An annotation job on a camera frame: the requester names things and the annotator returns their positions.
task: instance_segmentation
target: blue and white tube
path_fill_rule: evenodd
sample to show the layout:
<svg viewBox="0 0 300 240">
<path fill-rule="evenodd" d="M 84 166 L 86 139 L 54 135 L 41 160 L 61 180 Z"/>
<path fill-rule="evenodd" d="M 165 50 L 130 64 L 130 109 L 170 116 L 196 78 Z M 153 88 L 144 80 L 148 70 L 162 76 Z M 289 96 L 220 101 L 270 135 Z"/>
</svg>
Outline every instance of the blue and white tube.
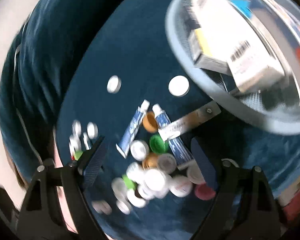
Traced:
<svg viewBox="0 0 300 240">
<path fill-rule="evenodd" d="M 130 149 L 130 144 L 134 140 L 136 134 L 138 133 L 140 124 L 142 122 L 143 117 L 146 115 L 148 111 L 150 103 L 147 100 L 144 100 L 140 107 L 138 107 L 136 113 L 132 117 L 132 120 L 124 132 L 121 141 L 116 144 L 118 152 L 124 157 L 127 158 L 128 152 Z"/>
<path fill-rule="evenodd" d="M 154 118 L 158 123 L 159 129 L 171 123 L 166 112 L 162 110 L 158 104 L 152 107 L 152 111 L 154 112 Z M 168 143 L 177 161 L 179 170 L 185 169 L 195 161 L 191 152 L 185 147 L 180 137 L 173 138 L 169 140 Z"/>
</svg>

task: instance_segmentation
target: barcode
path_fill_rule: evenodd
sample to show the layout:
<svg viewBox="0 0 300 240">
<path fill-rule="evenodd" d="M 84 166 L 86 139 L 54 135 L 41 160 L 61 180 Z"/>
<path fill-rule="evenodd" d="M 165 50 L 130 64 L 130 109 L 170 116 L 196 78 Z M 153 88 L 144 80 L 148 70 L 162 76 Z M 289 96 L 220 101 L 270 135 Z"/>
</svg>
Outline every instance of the barcode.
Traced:
<svg viewBox="0 0 300 240">
<path fill-rule="evenodd" d="M 249 47 L 250 44 L 248 41 L 241 42 L 239 48 L 231 55 L 231 61 L 234 62 L 236 59 L 240 58 Z"/>
</svg>

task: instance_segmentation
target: pink object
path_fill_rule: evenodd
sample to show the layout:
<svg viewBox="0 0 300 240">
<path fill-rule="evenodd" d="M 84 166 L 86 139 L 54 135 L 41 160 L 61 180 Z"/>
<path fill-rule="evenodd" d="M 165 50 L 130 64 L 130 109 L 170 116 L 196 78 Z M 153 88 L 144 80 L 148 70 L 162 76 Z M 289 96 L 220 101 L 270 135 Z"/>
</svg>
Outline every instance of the pink object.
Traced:
<svg viewBox="0 0 300 240">
<path fill-rule="evenodd" d="M 207 186 L 206 183 L 197 185 L 194 190 L 194 194 L 197 198 L 202 200 L 210 200 L 216 196 L 216 192 Z"/>
</svg>

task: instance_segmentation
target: screw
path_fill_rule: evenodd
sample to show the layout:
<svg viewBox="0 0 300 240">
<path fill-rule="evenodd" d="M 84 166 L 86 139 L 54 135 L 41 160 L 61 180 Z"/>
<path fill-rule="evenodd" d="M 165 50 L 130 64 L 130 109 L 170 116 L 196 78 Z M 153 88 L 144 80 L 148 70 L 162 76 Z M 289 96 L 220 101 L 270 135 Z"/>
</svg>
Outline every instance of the screw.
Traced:
<svg viewBox="0 0 300 240">
<path fill-rule="evenodd" d="M 230 167 L 231 163 L 230 163 L 230 161 L 223 161 L 222 165 L 225 166 L 225 167 Z"/>
<path fill-rule="evenodd" d="M 255 170 L 256 172 L 261 172 L 261 171 L 262 171 L 261 168 L 260 168 L 259 166 L 255 166 L 255 167 L 254 167 L 254 170 Z"/>
<path fill-rule="evenodd" d="M 72 162 L 70 162 L 70 163 L 69 163 L 69 166 L 70 166 L 70 167 L 75 167 L 75 166 L 77 166 L 77 161 L 72 161 Z"/>
<path fill-rule="evenodd" d="M 37 171 L 39 171 L 39 172 L 44 171 L 44 166 L 43 166 L 43 165 L 40 165 L 40 166 L 37 168 Z"/>
</svg>

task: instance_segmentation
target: metal screw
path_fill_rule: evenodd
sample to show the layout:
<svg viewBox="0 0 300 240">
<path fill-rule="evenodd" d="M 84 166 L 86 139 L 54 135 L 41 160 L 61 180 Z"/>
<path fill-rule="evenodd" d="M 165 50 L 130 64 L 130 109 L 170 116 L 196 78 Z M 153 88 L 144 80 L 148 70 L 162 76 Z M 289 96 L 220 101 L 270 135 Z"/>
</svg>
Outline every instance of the metal screw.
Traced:
<svg viewBox="0 0 300 240">
<path fill-rule="evenodd" d="M 77 161 L 72 161 L 72 162 L 70 162 L 70 163 L 69 163 L 69 166 L 70 166 L 70 167 L 75 167 L 75 166 L 77 166 Z"/>
<path fill-rule="evenodd" d="M 254 170 L 255 170 L 256 172 L 261 172 L 261 171 L 262 171 L 261 168 L 260 168 L 259 166 L 255 166 L 255 167 L 254 167 Z"/>
<path fill-rule="evenodd" d="M 44 166 L 43 166 L 43 165 L 40 165 L 40 166 L 37 168 L 37 171 L 39 171 L 39 172 L 44 171 Z"/>
<path fill-rule="evenodd" d="M 222 165 L 225 166 L 225 167 L 230 167 L 231 163 L 230 163 L 230 161 L 223 161 Z"/>
</svg>

